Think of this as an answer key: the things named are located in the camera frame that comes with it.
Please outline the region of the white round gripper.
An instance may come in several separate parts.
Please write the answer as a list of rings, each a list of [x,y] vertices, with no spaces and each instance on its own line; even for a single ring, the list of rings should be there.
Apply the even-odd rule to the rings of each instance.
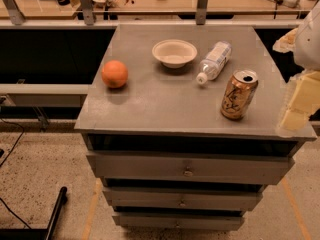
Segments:
[[[309,12],[298,30],[294,28],[278,39],[272,49],[294,51],[294,61],[308,70],[289,79],[280,112],[279,127],[298,131],[320,109],[320,4]]]

